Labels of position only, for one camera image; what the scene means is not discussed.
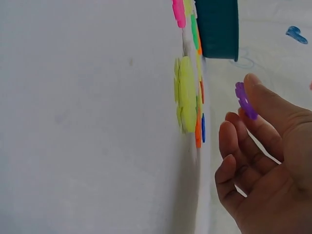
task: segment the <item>orange plastic piece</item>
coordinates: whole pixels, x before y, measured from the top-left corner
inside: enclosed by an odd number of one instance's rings
[[[203,50],[201,48],[201,40],[200,40],[200,37],[199,37],[199,30],[198,30],[198,27],[197,27],[197,35],[198,35],[198,44],[199,44],[199,49],[197,50],[198,54],[199,55],[202,55],[203,54]]]
[[[205,94],[204,94],[203,80],[201,80],[199,83],[200,83],[200,89],[201,89],[201,100],[203,101],[203,104],[204,104],[205,103]]]
[[[201,148],[201,109],[198,107],[197,112],[197,121],[196,121],[196,128],[195,128],[195,140],[196,140],[196,148]]]

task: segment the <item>purple plastic piece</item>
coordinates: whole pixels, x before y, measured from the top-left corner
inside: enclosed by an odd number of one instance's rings
[[[235,87],[236,87],[235,93],[239,99],[239,101],[238,101],[239,105],[241,106],[241,108],[243,108],[243,110],[245,111],[248,118],[250,118],[252,120],[256,120],[258,117],[258,114],[253,109],[253,107],[249,104],[249,101],[247,99],[247,95],[245,93],[244,83],[238,82],[238,83],[236,83]]]

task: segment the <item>hand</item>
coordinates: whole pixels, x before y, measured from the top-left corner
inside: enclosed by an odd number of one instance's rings
[[[228,113],[220,126],[219,199],[243,234],[311,234],[312,112],[285,101],[253,74],[244,84],[260,116],[250,120],[240,109],[238,115]]]

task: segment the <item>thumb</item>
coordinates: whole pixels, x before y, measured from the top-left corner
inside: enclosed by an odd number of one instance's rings
[[[255,111],[269,122],[281,135],[297,124],[303,117],[310,116],[310,111],[284,100],[267,89],[254,74],[246,75],[244,86],[249,102]]]

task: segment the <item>teal container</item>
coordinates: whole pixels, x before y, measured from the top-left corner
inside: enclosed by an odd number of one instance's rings
[[[203,56],[238,60],[237,0],[195,0]]]

